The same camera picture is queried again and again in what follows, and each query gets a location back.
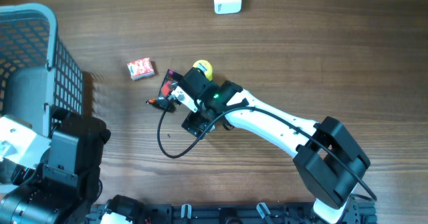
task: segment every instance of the red object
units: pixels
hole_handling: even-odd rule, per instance
[[[137,80],[143,77],[154,75],[154,69],[150,62],[150,58],[136,60],[128,64],[128,69],[132,80]]]

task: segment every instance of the basket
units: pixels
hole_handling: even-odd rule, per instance
[[[0,116],[11,114],[49,136],[53,105],[79,114],[83,75],[38,3],[0,7]]]

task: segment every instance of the table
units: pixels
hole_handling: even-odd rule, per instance
[[[214,14],[213,0],[0,0],[26,2],[55,11],[85,71],[85,113],[112,131],[99,203],[116,194],[175,205],[314,200],[286,153],[243,130],[218,129],[182,158],[163,156],[161,111],[145,101],[167,69],[184,74],[204,59],[218,82],[296,116],[342,121],[371,160],[364,180],[379,223],[426,222],[427,0],[243,0],[235,15]],[[126,63],[145,57],[157,75],[133,82]],[[171,153],[193,141],[180,127],[187,112],[165,118]]]

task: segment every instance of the black cable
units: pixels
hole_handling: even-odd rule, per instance
[[[305,136],[306,138],[308,138],[310,141],[312,141],[314,144],[316,144],[318,147],[320,147],[321,149],[323,149],[325,152],[327,152],[327,154],[329,154],[330,156],[332,156],[346,171],[349,172],[349,174],[363,187],[363,189],[372,197],[372,199],[374,201],[377,201],[377,197],[376,195],[372,192],[372,190],[370,190],[370,188],[366,185],[366,183],[358,176],[355,174],[355,172],[351,169],[349,169],[349,167],[344,164],[335,154],[333,154],[327,147],[325,147],[324,145],[322,145],[321,143],[319,143],[317,140],[315,140],[311,135],[309,135],[308,133],[304,132],[303,130],[301,130],[299,127],[294,126],[292,123],[288,122],[287,120],[284,120],[283,118],[280,118],[279,116],[272,114],[271,112],[268,112],[266,110],[262,110],[260,108],[256,108],[256,107],[249,107],[249,106],[244,106],[244,107],[236,107],[233,109],[230,109],[228,111],[225,111],[223,113],[221,113],[220,115],[218,115],[218,117],[216,117],[211,123],[209,123],[207,125],[207,127],[205,127],[205,129],[202,131],[202,133],[199,135],[198,138],[196,138],[196,140],[189,146],[187,147],[187,149],[185,151],[183,151],[182,153],[178,154],[178,155],[170,155],[168,154],[164,148],[162,147],[161,144],[161,125],[162,125],[162,120],[165,116],[165,114],[167,113],[167,111],[164,111],[162,113],[162,116],[159,120],[159,125],[158,125],[158,131],[157,131],[157,137],[158,137],[158,144],[159,144],[159,148],[162,151],[162,153],[164,155],[166,155],[169,158],[179,158],[182,157],[183,155],[187,154],[193,147],[195,147],[195,145],[200,141],[200,139],[202,139],[202,137],[204,137],[204,135],[208,132],[208,130],[211,129],[211,127],[217,123],[223,116],[225,116],[226,114],[230,113],[230,112],[234,112],[234,111],[238,111],[238,110],[251,110],[251,111],[257,111],[257,112],[261,112],[263,114],[267,114],[268,116],[271,116],[272,118],[284,123],[285,125],[287,125],[288,127],[290,127],[291,129],[293,129],[294,131],[296,131],[296,133],[298,134],[302,134],[303,136]]]

